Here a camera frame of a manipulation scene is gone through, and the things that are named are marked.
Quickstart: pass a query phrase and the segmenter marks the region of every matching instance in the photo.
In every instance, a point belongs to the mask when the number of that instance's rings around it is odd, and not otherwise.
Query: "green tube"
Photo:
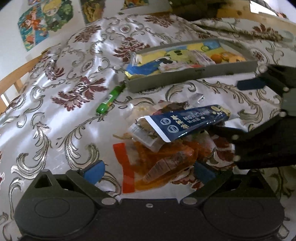
[[[105,114],[113,101],[120,95],[120,93],[125,88],[125,84],[117,85],[115,88],[109,93],[109,95],[105,98],[105,100],[99,105],[96,112],[98,114]]]

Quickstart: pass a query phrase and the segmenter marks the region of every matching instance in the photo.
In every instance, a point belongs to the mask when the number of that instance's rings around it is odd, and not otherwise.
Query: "floral bedspread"
[[[131,52],[209,37],[248,48],[258,59],[258,73],[265,71],[267,64],[296,63],[295,36],[289,38],[282,30],[230,18],[191,23],[173,15],[118,15],[99,20],[52,47],[30,73],[22,94],[0,117],[0,240],[15,241],[20,237],[14,209],[43,168],[61,174],[100,158],[106,173],[97,186],[117,198],[181,199],[202,186],[189,168],[162,188],[122,194],[122,167],[112,148],[122,141],[112,135],[127,128],[123,116],[128,102],[184,101],[195,92],[203,93],[204,105],[226,105],[237,114],[229,125],[244,130],[277,115],[281,98],[269,88],[236,88],[238,80],[253,77],[254,73],[191,80],[137,94],[126,89],[107,114],[95,115],[99,103],[124,80]],[[212,139],[216,147],[210,163],[220,168],[233,167],[229,144],[218,136]],[[279,238],[296,240],[296,169],[270,168],[262,173],[285,207]]]

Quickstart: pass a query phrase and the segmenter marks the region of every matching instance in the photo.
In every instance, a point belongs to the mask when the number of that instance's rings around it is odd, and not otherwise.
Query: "bright light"
[[[263,13],[267,13],[273,16],[277,16],[277,14],[271,10],[269,10],[266,7],[261,6],[258,3],[255,3],[253,1],[250,1],[250,9],[252,13],[259,13],[259,12],[263,12]]]
[[[1,95],[1,99],[3,100],[4,104],[6,104],[6,106],[9,105],[9,103],[8,103],[8,101],[7,101],[7,99],[5,98],[4,95]]]

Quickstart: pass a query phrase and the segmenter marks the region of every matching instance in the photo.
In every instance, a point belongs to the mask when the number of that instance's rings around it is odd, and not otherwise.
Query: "red strip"
[[[123,170],[122,192],[135,192],[135,173],[132,170],[128,155],[126,153],[126,145],[124,143],[114,144],[113,149],[115,156]]]

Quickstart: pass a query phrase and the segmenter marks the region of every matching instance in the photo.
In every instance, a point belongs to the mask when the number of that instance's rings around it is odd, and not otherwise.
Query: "screw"
[[[233,135],[233,136],[231,137],[231,139],[233,139],[234,141],[236,141],[236,140],[239,139],[239,135]]]
[[[186,205],[194,205],[197,203],[197,200],[194,197],[185,197],[183,199],[183,203]]]
[[[239,161],[241,159],[240,156],[234,156],[233,161]]]
[[[106,197],[102,200],[102,204],[104,205],[114,205],[116,203],[116,200],[112,197]]]
[[[279,116],[280,116],[280,117],[285,117],[286,115],[287,115],[287,113],[284,112],[284,111],[282,111],[282,112],[279,113]]]

